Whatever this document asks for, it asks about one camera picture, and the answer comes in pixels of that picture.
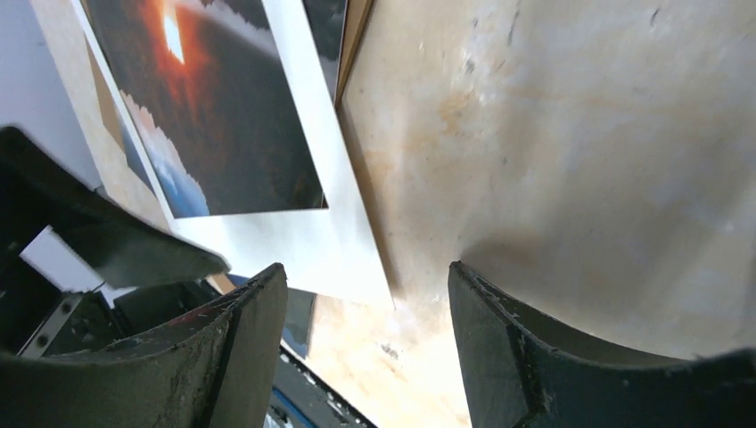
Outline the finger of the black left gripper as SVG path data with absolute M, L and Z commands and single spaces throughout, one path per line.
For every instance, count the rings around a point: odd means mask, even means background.
M 114 288 L 224 274 L 219 255 L 143 222 L 79 182 L 19 128 L 1 130 L 1 267 L 46 227 Z

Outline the sunset landscape photo print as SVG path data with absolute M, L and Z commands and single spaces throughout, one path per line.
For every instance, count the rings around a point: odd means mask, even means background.
M 260 1 L 85 1 L 175 218 L 326 206 Z

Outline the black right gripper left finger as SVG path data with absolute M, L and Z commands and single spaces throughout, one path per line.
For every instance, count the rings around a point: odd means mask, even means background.
M 4 427 L 260 427 L 288 288 L 275 263 L 244 286 L 102 350 L 1 357 Z

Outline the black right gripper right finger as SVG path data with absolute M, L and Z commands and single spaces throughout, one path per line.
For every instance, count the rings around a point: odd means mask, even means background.
M 752 427 L 755 351 L 677 359 L 583 333 L 464 263 L 448 297 L 476 427 Z

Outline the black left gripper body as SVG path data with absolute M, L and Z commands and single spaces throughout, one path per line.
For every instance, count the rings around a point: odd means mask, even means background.
M 58 235 L 41 231 L 1 267 L 1 349 L 24 358 L 101 350 L 218 298 L 206 278 L 114 288 Z

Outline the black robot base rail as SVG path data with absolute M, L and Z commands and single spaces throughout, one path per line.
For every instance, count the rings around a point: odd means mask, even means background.
M 281 346 L 263 427 L 375 428 L 375 424 Z

